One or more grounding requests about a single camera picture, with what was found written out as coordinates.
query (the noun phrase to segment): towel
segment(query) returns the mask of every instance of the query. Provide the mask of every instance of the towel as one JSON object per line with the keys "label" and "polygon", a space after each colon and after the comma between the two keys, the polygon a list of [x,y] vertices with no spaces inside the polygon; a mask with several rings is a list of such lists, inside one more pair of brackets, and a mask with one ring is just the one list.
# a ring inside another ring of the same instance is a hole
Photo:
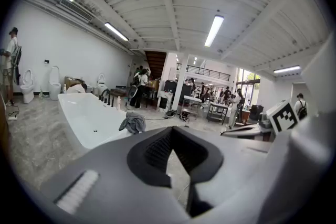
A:
{"label": "towel", "polygon": [[132,134],[138,134],[144,132],[146,129],[146,122],[144,116],[135,112],[127,112],[126,119],[122,121],[119,127],[119,131],[127,129]]}

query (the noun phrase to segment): bathtub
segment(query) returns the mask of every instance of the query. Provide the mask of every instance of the bathtub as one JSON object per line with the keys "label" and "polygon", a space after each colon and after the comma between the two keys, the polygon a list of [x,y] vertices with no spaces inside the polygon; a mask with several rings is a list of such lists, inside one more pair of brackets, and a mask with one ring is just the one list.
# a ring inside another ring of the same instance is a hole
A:
{"label": "bathtub", "polygon": [[101,144],[132,135],[126,129],[119,132],[126,112],[107,106],[92,93],[59,94],[58,111],[66,136],[79,155]]}

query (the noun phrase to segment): white ceiling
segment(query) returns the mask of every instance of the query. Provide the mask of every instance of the white ceiling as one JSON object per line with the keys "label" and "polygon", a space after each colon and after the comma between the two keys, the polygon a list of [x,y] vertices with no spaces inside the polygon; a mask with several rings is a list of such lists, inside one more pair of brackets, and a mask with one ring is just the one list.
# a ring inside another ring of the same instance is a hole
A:
{"label": "white ceiling", "polygon": [[[97,29],[108,33],[103,23],[110,22],[127,36],[129,42],[119,40],[127,49],[178,50],[197,56],[196,66],[201,59],[213,59],[269,77],[274,69],[314,55],[330,32],[319,0],[76,2],[97,17],[92,21]],[[204,47],[217,14],[224,22],[212,46]]]}

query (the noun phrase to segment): marble floor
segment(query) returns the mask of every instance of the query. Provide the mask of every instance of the marble floor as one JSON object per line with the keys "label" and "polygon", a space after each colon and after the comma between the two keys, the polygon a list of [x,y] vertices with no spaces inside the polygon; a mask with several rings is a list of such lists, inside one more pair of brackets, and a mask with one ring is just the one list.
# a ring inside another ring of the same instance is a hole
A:
{"label": "marble floor", "polygon": [[[50,98],[35,96],[31,103],[23,104],[17,96],[15,103],[19,107],[17,121],[8,121],[10,131],[10,158],[19,177],[31,186],[39,189],[41,183],[64,168],[78,156],[72,149],[64,132],[58,114],[58,102]],[[122,100],[121,109],[127,111]],[[6,114],[17,111],[7,108]],[[225,125],[208,122],[206,112],[200,110],[199,116],[183,122],[178,116],[165,120],[163,113],[156,112],[152,106],[142,105],[135,112],[146,118],[146,131],[166,126],[189,126],[194,129],[220,135]],[[167,174],[172,177],[173,193],[181,205],[186,205],[189,176],[173,152],[169,158]]]}

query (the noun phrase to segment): white wall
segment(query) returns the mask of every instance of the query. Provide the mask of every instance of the white wall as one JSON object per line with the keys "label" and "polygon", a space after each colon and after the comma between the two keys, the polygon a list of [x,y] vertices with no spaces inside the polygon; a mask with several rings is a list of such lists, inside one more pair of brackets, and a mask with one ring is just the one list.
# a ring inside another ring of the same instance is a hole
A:
{"label": "white wall", "polygon": [[290,99],[292,81],[270,81],[260,78],[260,89],[257,104],[264,107],[264,112],[284,99]]}
{"label": "white wall", "polygon": [[13,27],[18,28],[22,46],[19,70],[33,71],[34,91],[48,91],[49,73],[58,66],[60,81],[64,76],[83,77],[86,83],[97,84],[103,72],[109,88],[126,85],[132,57],[112,45],[66,24],[26,3],[18,2],[2,32],[2,47],[6,47]]}
{"label": "white wall", "polygon": [[293,83],[291,96],[292,105],[295,105],[295,103],[298,101],[297,96],[299,93],[303,94],[303,98],[307,102],[307,114],[316,115],[318,113],[316,102],[311,96],[310,91],[308,90],[305,83]]}
{"label": "white wall", "polygon": [[220,73],[225,73],[230,75],[229,83],[232,84],[233,81],[236,80],[235,74],[236,74],[236,67],[233,67],[232,65],[229,65],[227,63],[221,63],[211,60],[206,60],[204,64],[205,69],[218,71]]}
{"label": "white wall", "polygon": [[166,80],[169,77],[169,73],[171,68],[176,68],[176,54],[169,52],[166,55],[166,60],[164,62],[164,66],[163,66],[163,70],[162,70],[162,75],[161,75],[161,80],[160,80],[160,84],[159,84],[159,92],[163,91],[164,89],[164,84],[166,82]]}

